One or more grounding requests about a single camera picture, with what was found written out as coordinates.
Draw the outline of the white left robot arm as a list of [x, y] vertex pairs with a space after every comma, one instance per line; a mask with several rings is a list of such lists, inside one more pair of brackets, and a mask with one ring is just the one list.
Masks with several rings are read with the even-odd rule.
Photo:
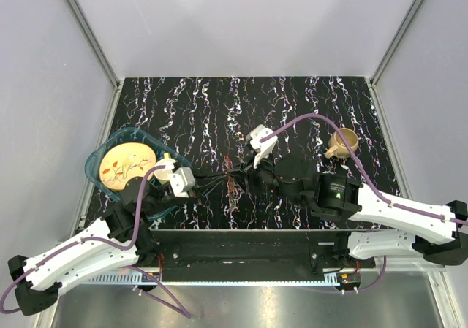
[[167, 164], [160, 169], [167, 174], [165, 183], [151, 184], [158, 170], [152, 167], [144, 176], [128, 180], [120, 200], [83, 231], [40, 255], [10, 258], [12, 283], [1, 295], [1, 301], [13, 293], [18, 306], [2, 307], [1, 313], [31, 316], [99, 274], [121, 267], [151, 266], [157, 260], [158, 249], [147, 219], [201, 199], [228, 176], [226, 172], [193, 172], [188, 167], [172, 170]]

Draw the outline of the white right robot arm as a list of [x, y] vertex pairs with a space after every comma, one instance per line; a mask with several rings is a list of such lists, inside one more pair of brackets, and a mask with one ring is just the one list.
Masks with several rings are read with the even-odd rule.
[[250, 192], [268, 191], [315, 217], [385, 227], [375, 234], [350, 232], [335, 245], [332, 258], [341, 267], [357, 259], [416, 253], [442, 266], [467, 260], [467, 234], [460, 231], [467, 222], [465, 202], [430, 205], [386, 194], [353, 178], [318, 172], [311, 162], [294, 156], [241, 163], [229, 175]]

